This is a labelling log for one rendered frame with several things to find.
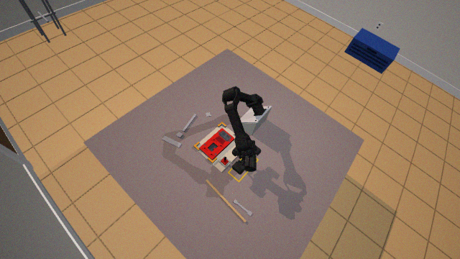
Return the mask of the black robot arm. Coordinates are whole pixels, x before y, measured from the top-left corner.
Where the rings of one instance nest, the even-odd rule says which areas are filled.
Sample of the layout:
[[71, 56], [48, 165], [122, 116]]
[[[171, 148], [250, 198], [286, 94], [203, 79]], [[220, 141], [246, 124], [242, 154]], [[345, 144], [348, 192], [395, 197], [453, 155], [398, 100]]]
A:
[[[227, 105], [228, 101], [233, 101]], [[227, 90], [224, 90], [222, 94], [222, 102], [224, 103], [225, 112], [229, 116], [231, 126], [235, 134], [236, 147], [233, 149], [232, 154], [239, 159], [244, 158], [244, 170], [248, 172], [254, 172], [257, 170], [257, 158], [255, 154], [257, 152], [257, 146], [255, 141], [250, 139], [250, 136], [244, 131], [242, 122], [240, 120], [237, 105], [240, 101], [246, 102], [249, 108], [253, 109], [254, 116], [263, 115], [266, 111], [262, 103], [263, 99], [258, 94], [246, 94], [240, 91], [240, 88], [234, 86]]]

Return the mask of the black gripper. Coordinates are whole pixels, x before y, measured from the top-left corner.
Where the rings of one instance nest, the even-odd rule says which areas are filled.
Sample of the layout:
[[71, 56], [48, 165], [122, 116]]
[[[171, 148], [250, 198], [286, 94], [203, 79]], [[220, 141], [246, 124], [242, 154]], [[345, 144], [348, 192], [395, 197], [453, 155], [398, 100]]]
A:
[[[257, 147], [257, 152], [255, 154], [255, 157], [257, 157], [260, 153], [261, 153], [261, 150]], [[232, 169], [234, 169], [239, 175], [241, 175], [244, 172], [244, 158], [242, 158], [241, 161], [240, 160], [238, 162], [236, 161], [235, 164], [232, 165]]]

